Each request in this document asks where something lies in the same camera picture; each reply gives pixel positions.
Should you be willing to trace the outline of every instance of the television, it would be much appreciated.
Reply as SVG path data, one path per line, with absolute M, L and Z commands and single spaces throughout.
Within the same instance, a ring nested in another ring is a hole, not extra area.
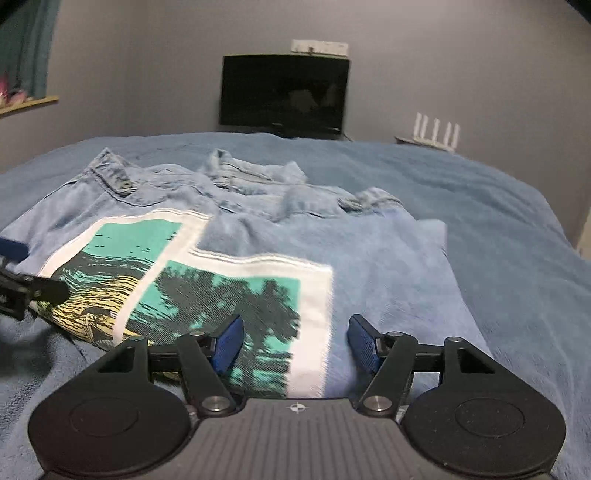
M 223 59 L 220 125 L 341 134 L 349 60 L 312 55 Z

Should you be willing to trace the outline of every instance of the blue blanket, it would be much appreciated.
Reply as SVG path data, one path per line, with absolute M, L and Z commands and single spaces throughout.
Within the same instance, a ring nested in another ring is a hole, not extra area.
M 312 183 L 350 192 L 380 187 L 417 219 L 445 221 L 449 261 L 492 354 L 566 418 L 567 440 L 554 474 L 591 476 L 591 264 L 569 245 L 539 192 L 462 157 L 413 146 L 265 134 L 94 138 L 1 175 L 0 229 L 79 173 L 103 147 L 141 166 L 174 163 L 191 170 L 214 148 L 258 164 L 296 161 Z M 28 416 L 99 355 L 41 319 L 0 319 L 0 478 L 38 475 Z

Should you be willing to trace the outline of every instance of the curtain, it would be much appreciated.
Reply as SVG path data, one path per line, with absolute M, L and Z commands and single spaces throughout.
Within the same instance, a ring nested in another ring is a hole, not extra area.
M 43 98 L 47 65 L 60 0 L 27 0 L 0 25 L 0 76 L 10 88 Z

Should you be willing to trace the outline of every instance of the gray wall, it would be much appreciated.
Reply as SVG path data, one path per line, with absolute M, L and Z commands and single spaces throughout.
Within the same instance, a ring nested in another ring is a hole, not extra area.
M 55 105 L 0 117 L 0 173 L 100 135 L 125 135 L 135 15 L 142 0 L 62 0 L 48 66 Z
M 98 135 L 215 130 L 222 57 L 345 41 L 346 130 L 457 122 L 459 153 L 538 188 L 576 241 L 591 203 L 591 25 L 564 0 L 63 0 L 48 93 L 0 118 L 0 171 Z
M 591 193 L 591 25 L 564 0 L 147 0 L 138 115 L 153 135 L 216 129 L 222 56 L 350 45 L 346 130 L 457 122 L 459 152 L 532 184 L 575 239 Z

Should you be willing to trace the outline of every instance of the wall shelf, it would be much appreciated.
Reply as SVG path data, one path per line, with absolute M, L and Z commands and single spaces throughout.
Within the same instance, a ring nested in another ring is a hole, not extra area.
M 16 106 L 7 106 L 6 108 L 0 108 L 0 116 L 8 113 L 16 112 L 17 110 L 24 110 L 32 106 L 43 105 L 45 103 L 54 103 L 60 99 L 59 95 L 48 95 L 45 98 L 39 98 L 39 100 L 31 100 L 30 102 L 24 102 Z

